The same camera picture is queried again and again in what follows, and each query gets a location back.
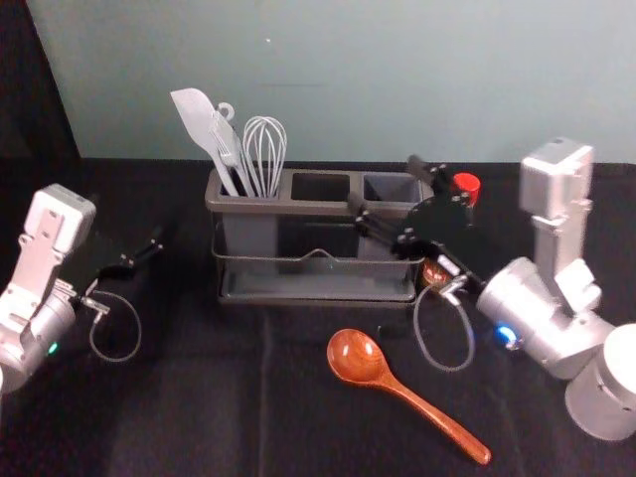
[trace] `wooden spoon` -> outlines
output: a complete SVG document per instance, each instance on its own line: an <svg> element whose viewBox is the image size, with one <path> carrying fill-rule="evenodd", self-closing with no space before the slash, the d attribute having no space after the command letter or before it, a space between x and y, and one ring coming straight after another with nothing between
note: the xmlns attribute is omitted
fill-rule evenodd
<svg viewBox="0 0 636 477"><path fill-rule="evenodd" d="M329 340L327 361L334 374L352 385L392 393L418 410L480 464L490 461L488 447L441 410L400 383L389 369L382 350L371 337L358 330L340 330Z"/></svg>

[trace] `utensil caddy compartment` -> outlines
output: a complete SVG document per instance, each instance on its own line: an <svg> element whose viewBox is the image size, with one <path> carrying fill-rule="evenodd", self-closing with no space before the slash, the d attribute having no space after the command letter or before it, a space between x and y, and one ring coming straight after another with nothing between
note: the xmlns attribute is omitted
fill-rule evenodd
<svg viewBox="0 0 636 477"><path fill-rule="evenodd" d="M420 260L396 260L360 237L350 192L396 224L432 195L406 173L284 169L275 198L230 197L213 170L206 206L220 301L411 304Z"/></svg>

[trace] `teal wall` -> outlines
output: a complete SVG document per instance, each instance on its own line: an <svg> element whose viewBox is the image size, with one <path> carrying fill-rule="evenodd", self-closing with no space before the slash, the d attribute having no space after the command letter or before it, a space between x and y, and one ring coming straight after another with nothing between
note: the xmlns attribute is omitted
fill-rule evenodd
<svg viewBox="0 0 636 477"><path fill-rule="evenodd" d="M84 157L204 158L169 91L277 117L288 160L636 162L634 0L29 0Z"/></svg>

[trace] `red cap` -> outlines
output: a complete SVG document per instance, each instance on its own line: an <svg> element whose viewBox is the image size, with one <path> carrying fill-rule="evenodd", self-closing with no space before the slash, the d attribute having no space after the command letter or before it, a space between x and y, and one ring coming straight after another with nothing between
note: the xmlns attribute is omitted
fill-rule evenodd
<svg viewBox="0 0 636 477"><path fill-rule="evenodd" d="M455 185L462 191L470 195L470 205L477 204L479 198L479 190L481 189L481 181L477 176L473 176L467 172L460 172L453 176Z"/></svg>

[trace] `black table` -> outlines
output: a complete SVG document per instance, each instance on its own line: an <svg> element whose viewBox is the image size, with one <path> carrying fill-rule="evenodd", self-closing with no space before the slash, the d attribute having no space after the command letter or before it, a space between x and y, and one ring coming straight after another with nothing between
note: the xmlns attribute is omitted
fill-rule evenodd
<svg viewBox="0 0 636 477"><path fill-rule="evenodd" d="M532 256L533 230L517 207L518 167L453 166L482 178L477 222ZM492 449L487 467L402 402L345 386L329 371L325 345L335 331L375 334L378 325L408 324L404 312L220 306L203 199L209 163L86 160L73 170L34 168L0 161L2 287L37 188L60 182L86 196L98 193L93 230L122 242L140 243L164 211L186 208L160 259L133 281L108 285L141 315L139 355L121 366L100 361L87 346L90 319L81 315L60 350L4 397L3 477L636 474L635 438L607 444L580 431L564 407L565 383L502 350L475 312L477 356L464 372L428 365L408 326L381 344L405 384ZM620 325L636 318L636 167L596 165L591 198L585 258L604 291L601 316ZM463 338L452 320L429 314L422 323L433 352L461 359Z"/></svg>

